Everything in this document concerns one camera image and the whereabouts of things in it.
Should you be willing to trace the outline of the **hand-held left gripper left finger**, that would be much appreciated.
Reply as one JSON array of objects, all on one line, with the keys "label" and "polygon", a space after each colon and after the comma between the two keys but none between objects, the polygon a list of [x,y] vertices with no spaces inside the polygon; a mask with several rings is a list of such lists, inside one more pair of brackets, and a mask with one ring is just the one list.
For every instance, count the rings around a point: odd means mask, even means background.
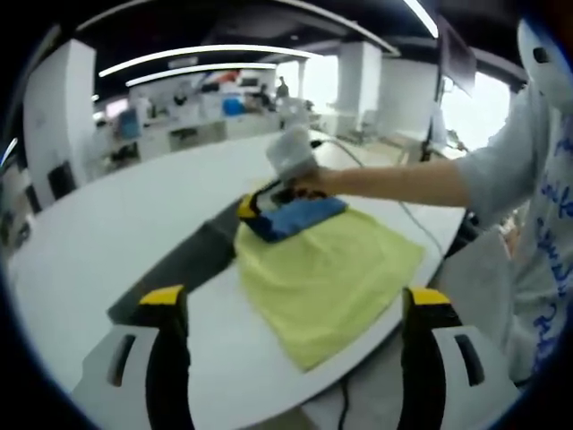
[{"label": "hand-held left gripper left finger", "polygon": [[83,359],[72,399],[99,429],[191,429],[183,285],[139,299]]}]

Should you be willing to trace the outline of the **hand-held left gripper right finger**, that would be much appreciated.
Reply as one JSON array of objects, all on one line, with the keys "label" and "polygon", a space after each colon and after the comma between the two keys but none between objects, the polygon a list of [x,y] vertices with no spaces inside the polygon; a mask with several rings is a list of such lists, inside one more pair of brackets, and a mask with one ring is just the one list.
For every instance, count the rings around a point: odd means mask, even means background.
[{"label": "hand-held left gripper right finger", "polygon": [[515,402],[503,354],[440,291],[403,291],[402,429],[488,429]]}]

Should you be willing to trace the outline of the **person's right hand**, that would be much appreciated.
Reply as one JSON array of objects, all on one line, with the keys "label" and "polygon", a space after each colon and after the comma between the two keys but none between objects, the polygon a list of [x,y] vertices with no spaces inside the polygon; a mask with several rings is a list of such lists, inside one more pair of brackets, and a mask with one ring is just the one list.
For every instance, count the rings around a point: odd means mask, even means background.
[{"label": "person's right hand", "polygon": [[325,198],[344,192],[345,175],[342,170],[319,168],[293,180],[296,194],[308,199]]}]

